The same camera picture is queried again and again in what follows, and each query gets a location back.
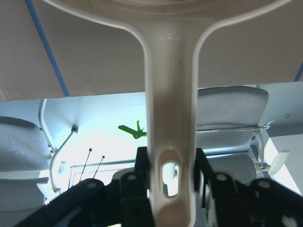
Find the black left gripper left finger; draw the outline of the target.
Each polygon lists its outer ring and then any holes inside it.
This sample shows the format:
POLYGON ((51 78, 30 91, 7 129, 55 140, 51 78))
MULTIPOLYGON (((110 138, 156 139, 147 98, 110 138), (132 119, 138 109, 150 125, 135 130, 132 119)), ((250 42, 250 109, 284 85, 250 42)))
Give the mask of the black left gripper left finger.
POLYGON ((123 227, 152 227, 154 219, 147 191, 150 163, 146 147, 139 147, 134 170, 120 179, 120 218, 123 227))

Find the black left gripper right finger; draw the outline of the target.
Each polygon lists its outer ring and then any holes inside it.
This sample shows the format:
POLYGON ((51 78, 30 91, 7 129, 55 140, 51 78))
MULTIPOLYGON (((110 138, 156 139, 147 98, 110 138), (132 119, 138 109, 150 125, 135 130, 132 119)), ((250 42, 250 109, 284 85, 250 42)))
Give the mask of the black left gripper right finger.
POLYGON ((222 172, 214 172, 203 150, 196 149, 194 188, 202 193, 202 207, 206 209, 211 227, 247 227, 249 215, 243 200, 246 185, 222 172))

